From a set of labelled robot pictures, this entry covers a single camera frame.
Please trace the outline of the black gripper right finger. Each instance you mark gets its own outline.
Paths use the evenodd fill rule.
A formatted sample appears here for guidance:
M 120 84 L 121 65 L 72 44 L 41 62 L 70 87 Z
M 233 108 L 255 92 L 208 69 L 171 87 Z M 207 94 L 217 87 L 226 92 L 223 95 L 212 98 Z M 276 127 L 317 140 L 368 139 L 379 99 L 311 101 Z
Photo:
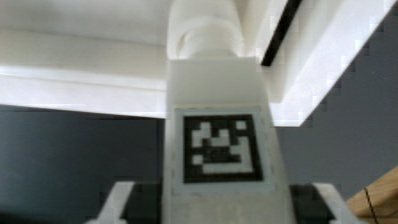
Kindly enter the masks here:
M 333 184 L 292 185 L 297 224 L 368 224 L 354 215 Z

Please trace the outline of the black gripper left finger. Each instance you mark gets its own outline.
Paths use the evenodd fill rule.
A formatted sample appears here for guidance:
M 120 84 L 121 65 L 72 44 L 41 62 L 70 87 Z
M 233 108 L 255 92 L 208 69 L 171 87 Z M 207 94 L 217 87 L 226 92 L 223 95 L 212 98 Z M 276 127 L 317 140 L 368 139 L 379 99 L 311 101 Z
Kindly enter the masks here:
M 102 209 L 86 224 L 159 224 L 160 185 L 118 181 L 107 194 Z

